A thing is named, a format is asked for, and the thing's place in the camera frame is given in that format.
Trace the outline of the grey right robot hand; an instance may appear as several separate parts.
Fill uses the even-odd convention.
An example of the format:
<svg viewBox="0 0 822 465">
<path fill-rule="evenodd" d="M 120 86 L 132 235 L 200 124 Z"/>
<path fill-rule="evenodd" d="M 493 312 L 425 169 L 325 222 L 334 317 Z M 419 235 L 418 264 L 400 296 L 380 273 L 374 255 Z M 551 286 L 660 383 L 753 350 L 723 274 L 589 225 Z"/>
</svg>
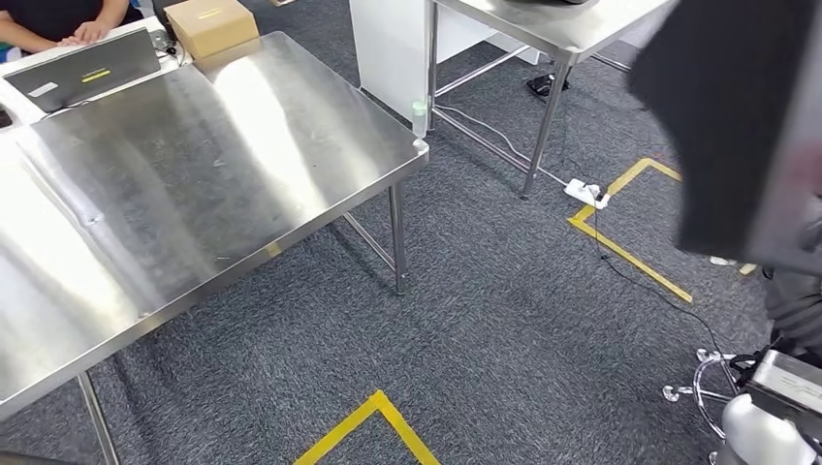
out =
<svg viewBox="0 0 822 465">
<path fill-rule="evenodd" d="M 759 264 L 821 274 L 821 142 L 792 142 L 769 168 L 749 244 Z"/>
</svg>

